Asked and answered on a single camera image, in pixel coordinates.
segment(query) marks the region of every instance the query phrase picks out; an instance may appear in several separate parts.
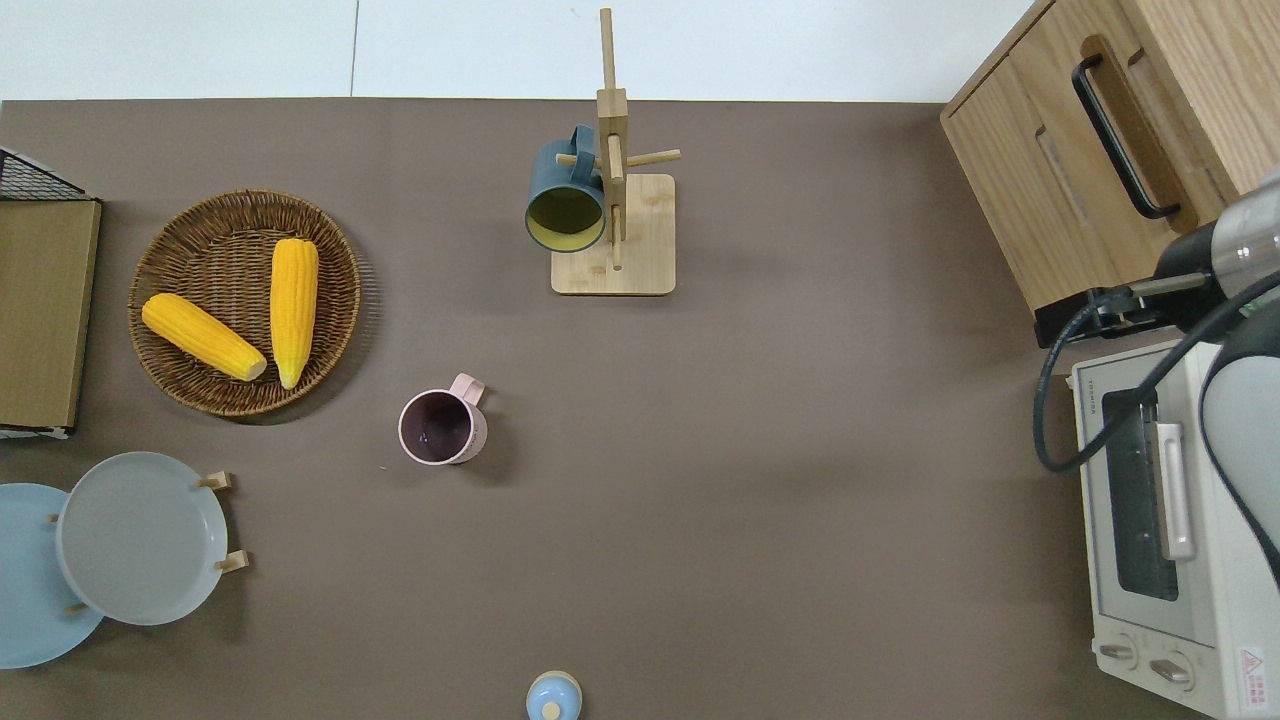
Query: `toaster oven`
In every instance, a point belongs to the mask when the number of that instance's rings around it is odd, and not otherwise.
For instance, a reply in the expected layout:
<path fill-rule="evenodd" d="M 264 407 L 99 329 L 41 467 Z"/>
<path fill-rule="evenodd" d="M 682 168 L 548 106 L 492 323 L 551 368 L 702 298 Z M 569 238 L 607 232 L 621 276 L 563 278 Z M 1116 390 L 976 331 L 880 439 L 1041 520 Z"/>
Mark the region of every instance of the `toaster oven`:
<path fill-rule="evenodd" d="M 1076 439 L 1174 342 L 1076 364 Z M 1280 717 L 1280 589 L 1199 429 L 1201 343 L 1080 469 L 1098 667 L 1206 715 Z"/>

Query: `oven door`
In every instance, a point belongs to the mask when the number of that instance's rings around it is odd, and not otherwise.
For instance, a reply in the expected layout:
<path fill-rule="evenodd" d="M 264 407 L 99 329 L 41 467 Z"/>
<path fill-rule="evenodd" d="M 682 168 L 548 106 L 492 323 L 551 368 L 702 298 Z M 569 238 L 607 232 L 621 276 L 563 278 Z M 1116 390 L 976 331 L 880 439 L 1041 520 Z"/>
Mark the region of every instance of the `oven door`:
<path fill-rule="evenodd" d="M 1132 404 L 1133 388 L 1165 352 L 1082 370 L 1082 445 Z M 1203 465 L 1189 456 L 1203 452 L 1199 365 L 1194 354 L 1180 363 L 1083 475 L 1097 612 L 1213 647 L 1201 483 L 1217 478 L 1199 473 Z"/>

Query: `white wall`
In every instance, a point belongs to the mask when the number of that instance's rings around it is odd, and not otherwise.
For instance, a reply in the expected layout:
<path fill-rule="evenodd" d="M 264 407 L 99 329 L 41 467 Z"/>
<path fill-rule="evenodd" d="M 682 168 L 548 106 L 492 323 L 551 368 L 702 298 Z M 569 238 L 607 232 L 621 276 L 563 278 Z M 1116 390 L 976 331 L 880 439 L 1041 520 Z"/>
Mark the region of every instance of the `white wall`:
<path fill-rule="evenodd" d="M 0 0 L 0 100 L 594 97 L 599 3 Z M 945 101 L 1030 0 L 613 0 L 634 99 Z"/>

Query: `yellow corn cob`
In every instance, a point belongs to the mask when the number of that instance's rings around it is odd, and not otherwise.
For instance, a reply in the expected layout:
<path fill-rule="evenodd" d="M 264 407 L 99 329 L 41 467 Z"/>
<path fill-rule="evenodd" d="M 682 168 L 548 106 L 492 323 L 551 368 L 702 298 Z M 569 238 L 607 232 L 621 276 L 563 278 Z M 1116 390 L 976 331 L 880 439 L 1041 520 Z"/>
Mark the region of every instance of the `yellow corn cob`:
<path fill-rule="evenodd" d="M 152 295 L 142 305 L 142 323 L 183 352 L 238 380 L 252 380 L 266 369 L 266 357 L 256 347 L 172 292 Z"/>
<path fill-rule="evenodd" d="M 293 389 L 311 356 L 320 256 L 308 240 L 288 237 L 271 254 L 271 355 L 280 384 Z"/>

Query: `metal wire rack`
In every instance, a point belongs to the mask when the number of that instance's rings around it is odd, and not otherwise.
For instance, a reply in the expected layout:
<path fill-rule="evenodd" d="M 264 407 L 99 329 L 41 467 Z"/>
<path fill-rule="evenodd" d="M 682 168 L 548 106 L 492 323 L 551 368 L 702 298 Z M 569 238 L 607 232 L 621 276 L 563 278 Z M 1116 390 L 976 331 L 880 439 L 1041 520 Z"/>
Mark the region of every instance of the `metal wire rack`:
<path fill-rule="evenodd" d="M 0 200 L 92 200 L 82 188 L 0 147 Z"/>

